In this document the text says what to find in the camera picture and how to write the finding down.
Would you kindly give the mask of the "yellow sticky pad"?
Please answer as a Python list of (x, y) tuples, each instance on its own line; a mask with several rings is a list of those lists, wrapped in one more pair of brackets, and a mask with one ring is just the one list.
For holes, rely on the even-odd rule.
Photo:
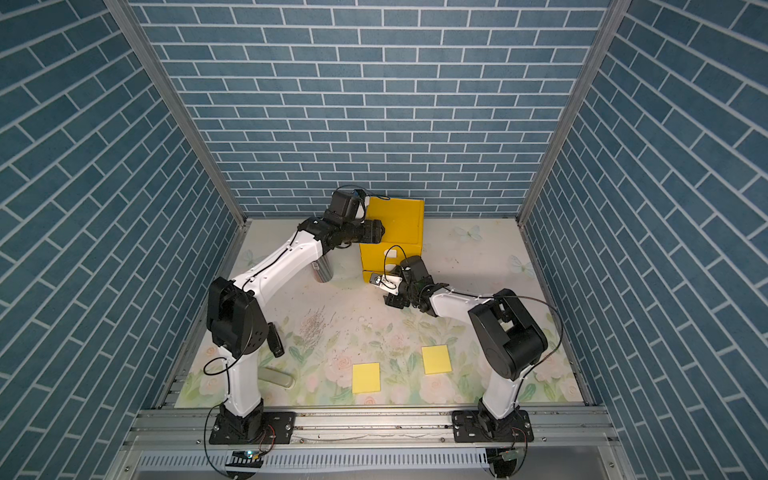
[(445, 374), (452, 371), (449, 350), (446, 345), (423, 347), (422, 361), (426, 375)]
[(352, 370), (352, 392), (355, 395), (377, 393), (381, 390), (380, 364), (355, 364)]

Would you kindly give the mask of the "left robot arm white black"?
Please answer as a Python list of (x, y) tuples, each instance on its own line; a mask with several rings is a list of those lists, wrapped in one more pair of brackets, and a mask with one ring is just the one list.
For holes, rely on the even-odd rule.
[(256, 353), (267, 340), (268, 301), (311, 263), (343, 245), (379, 244), (385, 228), (379, 220), (353, 220), (340, 225), (309, 218), (281, 247), (250, 270), (232, 279), (219, 277), (209, 288), (206, 327), (228, 378), (223, 410), (244, 419), (262, 408), (257, 380), (249, 376)]

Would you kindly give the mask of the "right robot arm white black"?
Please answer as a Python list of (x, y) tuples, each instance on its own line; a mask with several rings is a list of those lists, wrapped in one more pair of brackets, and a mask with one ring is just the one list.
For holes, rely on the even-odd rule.
[(492, 369), (481, 404), (502, 420), (519, 407), (524, 378), (549, 347), (543, 330), (519, 296), (510, 289), (492, 295), (461, 292), (430, 278), (407, 281), (373, 275), (369, 283), (385, 291), (385, 303), (394, 308), (415, 307), (433, 317), (463, 321), (472, 326), (486, 362)]

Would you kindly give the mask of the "yellow drawer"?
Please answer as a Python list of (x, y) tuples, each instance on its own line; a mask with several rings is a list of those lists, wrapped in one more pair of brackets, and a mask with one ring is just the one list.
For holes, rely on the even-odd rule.
[(362, 269), (364, 272), (373, 273), (391, 272), (395, 265), (399, 265), (406, 258), (420, 256), (422, 249), (421, 243), (361, 244)]

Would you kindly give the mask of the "yellow drawer cabinet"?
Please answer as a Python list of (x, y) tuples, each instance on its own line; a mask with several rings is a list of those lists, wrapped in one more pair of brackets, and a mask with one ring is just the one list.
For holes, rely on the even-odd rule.
[[(367, 207), (367, 220), (380, 220), (384, 226), (381, 241), (423, 245), (425, 202), (423, 200), (373, 197)], [(368, 283), (373, 272), (364, 272)]]

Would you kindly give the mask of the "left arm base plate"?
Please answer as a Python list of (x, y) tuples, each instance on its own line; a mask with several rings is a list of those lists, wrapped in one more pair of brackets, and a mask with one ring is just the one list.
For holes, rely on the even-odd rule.
[(208, 438), (213, 445), (289, 444), (296, 421), (291, 411), (255, 411), (239, 417), (222, 408)]

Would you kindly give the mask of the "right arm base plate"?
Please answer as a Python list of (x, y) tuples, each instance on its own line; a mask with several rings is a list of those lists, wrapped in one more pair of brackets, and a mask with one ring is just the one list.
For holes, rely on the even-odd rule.
[(531, 443), (534, 433), (528, 412), (515, 409), (503, 419), (488, 411), (454, 410), (450, 415), (456, 443)]

